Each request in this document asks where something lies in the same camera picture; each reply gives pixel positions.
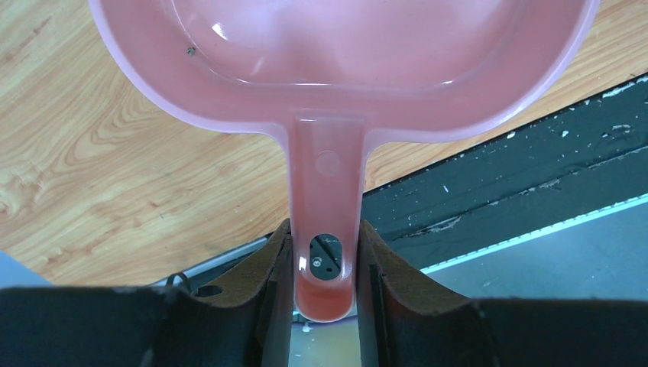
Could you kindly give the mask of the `pink plastic dustpan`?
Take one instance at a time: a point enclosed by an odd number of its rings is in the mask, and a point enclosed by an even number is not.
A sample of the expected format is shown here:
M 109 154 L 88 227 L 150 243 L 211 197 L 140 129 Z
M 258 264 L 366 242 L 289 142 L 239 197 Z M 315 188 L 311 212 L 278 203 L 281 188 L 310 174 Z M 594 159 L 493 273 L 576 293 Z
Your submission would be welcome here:
M 91 1 L 121 71 L 160 109 L 273 138 L 287 160 L 294 303 L 355 305 L 369 154 L 488 132 L 554 84 L 596 1 Z

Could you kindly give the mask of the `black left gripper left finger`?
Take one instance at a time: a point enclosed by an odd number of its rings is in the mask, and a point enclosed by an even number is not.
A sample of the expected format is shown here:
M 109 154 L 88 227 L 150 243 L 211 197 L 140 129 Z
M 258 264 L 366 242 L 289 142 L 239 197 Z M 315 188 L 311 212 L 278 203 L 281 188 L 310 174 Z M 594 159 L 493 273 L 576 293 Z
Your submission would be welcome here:
M 3 366 L 286 366 L 293 238 L 267 244 L 194 291 L 153 287 L 8 287 Z

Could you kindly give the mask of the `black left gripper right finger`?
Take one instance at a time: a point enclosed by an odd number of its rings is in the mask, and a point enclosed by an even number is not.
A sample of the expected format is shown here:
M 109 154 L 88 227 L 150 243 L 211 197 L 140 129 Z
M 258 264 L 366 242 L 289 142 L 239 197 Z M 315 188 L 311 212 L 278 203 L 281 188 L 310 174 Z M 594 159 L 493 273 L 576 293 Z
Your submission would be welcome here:
M 359 225 L 356 304 L 363 366 L 645 366 L 640 300 L 465 297 Z

